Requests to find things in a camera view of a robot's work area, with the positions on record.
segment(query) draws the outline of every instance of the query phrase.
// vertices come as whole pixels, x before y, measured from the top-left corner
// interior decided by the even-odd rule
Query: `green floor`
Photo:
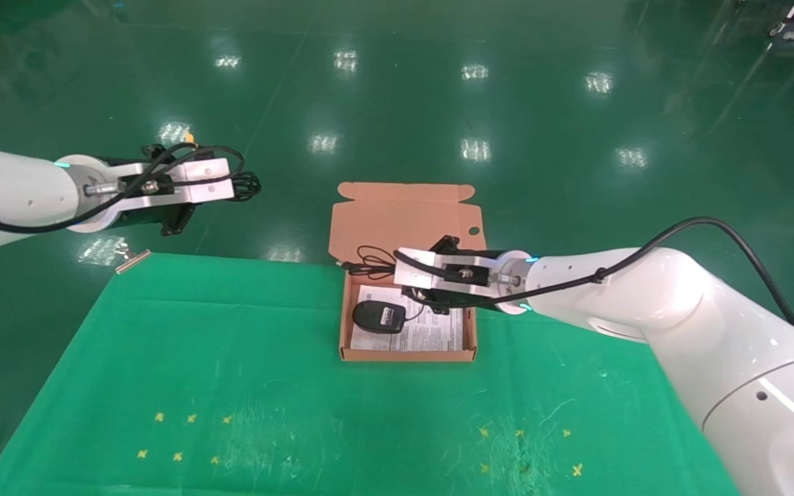
[[[346,180],[471,183],[489,246],[539,254],[640,245],[719,216],[794,307],[794,43],[764,35],[784,12],[760,0],[0,0],[0,149],[133,155],[185,123],[244,151],[264,185],[249,203],[202,207],[176,238],[141,226],[0,248],[0,449],[112,276],[86,256],[95,240],[329,263]],[[774,308],[717,232],[672,245]]]

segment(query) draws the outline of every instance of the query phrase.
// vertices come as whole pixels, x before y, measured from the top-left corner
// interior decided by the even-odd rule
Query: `open cardboard box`
[[[337,260],[359,262],[357,247],[373,245],[391,252],[397,248],[429,250],[445,235],[457,236],[460,248],[485,250],[482,211],[460,203],[474,194],[471,185],[398,185],[398,183],[341,183],[339,194],[350,201],[333,206],[330,254]],[[394,286],[394,277],[371,280],[345,274],[339,354],[346,361],[473,362],[476,358],[476,309],[463,310],[461,351],[372,351],[351,349],[360,286]]]

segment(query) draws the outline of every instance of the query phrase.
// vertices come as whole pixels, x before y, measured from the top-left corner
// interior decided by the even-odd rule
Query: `green mat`
[[[113,277],[0,496],[736,494],[645,346],[481,311],[476,363],[343,363],[341,285],[166,254]]]

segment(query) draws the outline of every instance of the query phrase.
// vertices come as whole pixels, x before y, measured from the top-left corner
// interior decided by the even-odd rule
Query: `box flap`
[[[460,203],[473,196],[471,185],[341,183],[339,194],[350,201],[333,206],[330,254],[337,260],[359,261],[360,245],[426,250],[444,235],[457,236],[461,248],[486,249],[482,211]]]
[[[447,201],[474,195],[471,185],[404,185],[404,183],[341,183],[339,194],[349,200]]]

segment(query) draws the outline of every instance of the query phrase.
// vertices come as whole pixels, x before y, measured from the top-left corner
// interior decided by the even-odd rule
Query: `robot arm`
[[[192,151],[174,157],[180,147]],[[58,223],[84,233],[128,223],[161,223],[161,235],[179,234],[196,205],[249,200],[259,191],[252,173],[231,172],[229,161],[214,158],[214,149],[229,151],[192,144],[168,150],[151,145],[144,148],[147,161],[89,155],[47,161],[0,152],[0,246],[60,229]],[[243,157],[237,158],[242,167]]]
[[[544,258],[523,251],[497,258],[400,252],[395,285],[503,300],[613,267],[636,250]],[[416,263],[407,264],[406,258]],[[417,262],[433,270],[419,270]],[[456,267],[458,278],[449,275]],[[648,343],[740,492],[794,494],[794,326],[688,255],[655,248],[598,285],[498,302],[496,307],[511,314],[535,311]]]

